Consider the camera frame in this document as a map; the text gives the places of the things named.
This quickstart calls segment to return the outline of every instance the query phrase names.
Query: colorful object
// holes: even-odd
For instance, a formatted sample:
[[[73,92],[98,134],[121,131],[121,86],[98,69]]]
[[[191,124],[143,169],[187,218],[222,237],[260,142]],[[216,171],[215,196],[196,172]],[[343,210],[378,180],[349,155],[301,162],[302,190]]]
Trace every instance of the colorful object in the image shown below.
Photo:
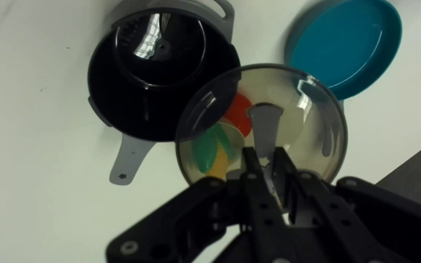
[[[399,13],[386,0],[321,1],[293,23],[285,61],[346,99],[387,70],[400,38]]]
[[[193,139],[191,150],[197,169],[204,175],[225,177],[226,168],[238,156],[244,137],[228,123],[217,123]]]
[[[229,166],[229,158],[228,158],[222,143],[217,142],[217,150],[216,150],[216,156],[213,159],[213,165],[206,172],[206,175],[225,180],[228,166]]]
[[[234,124],[244,137],[247,137],[253,127],[251,127],[251,121],[247,115],[247,109],[251,108],[251,101],[247,99],[244,95],[236,93],[232,105],[229,107],[229,109],[225,112],[225,118]]]

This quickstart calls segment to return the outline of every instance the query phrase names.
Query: green object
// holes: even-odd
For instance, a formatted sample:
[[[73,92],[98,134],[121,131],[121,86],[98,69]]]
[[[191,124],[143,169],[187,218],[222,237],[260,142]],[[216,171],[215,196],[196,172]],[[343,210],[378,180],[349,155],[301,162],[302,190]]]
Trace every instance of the green object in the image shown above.
[[[206,174],[216,156],[217,143],[213,127],[193,140],[193,156],[200,172]]]
[[[231,142],[219,123],[193,139],[193,156],[200,172],[206,174],[212,169],[217,153],[217,143],[223,147],[228,159],[232,159],[234,150]]]

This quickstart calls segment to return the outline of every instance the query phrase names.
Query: red object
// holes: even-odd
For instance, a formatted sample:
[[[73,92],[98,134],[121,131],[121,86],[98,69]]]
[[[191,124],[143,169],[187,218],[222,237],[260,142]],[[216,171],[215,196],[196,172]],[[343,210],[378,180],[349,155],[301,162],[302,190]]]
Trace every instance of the red object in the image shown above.
[[[244,137],[248,136],[253,130],[250,117],[247,114],[250,107],[251,107],[251,101],[242,96],[241,93],[236,93],[232,105],[225,112],[225,118],[231,124],[234,124]]]

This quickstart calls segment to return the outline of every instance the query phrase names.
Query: yellow object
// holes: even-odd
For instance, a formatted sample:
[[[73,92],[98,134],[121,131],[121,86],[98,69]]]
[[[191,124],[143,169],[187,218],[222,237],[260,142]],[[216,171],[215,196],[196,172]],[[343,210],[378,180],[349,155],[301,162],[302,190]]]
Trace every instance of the yellow object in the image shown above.
[[[210,171],[207,172],[207,175],[209,177],[216,177],[216,178],[220,178],[220,180],[226,180],[228,166],[229,166],[228,156],[225,153],[223,146],[219,142],[217,143],[216,156],[215,156],[215,162],[213,162]]]

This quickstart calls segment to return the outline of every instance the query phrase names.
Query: black bowl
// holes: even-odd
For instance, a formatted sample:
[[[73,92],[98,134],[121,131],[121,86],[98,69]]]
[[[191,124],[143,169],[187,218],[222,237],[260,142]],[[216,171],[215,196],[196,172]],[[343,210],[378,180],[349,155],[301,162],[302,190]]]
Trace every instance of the black bowl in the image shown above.
[[[109,32],[92,55],[89,66],[89,102],[95,112],[117,130],[143,140],[171,142],[188,99],[223,71],[238,69],[235,48],[204,25],[207,52],[200,74],[169,92],[146,90],[125,77],[114,60],[115,32]]]
[[[172,12],[127,16],[115,28],[120,70],[146,89],[172,89],[201,73],[207,52],[203,23]]]

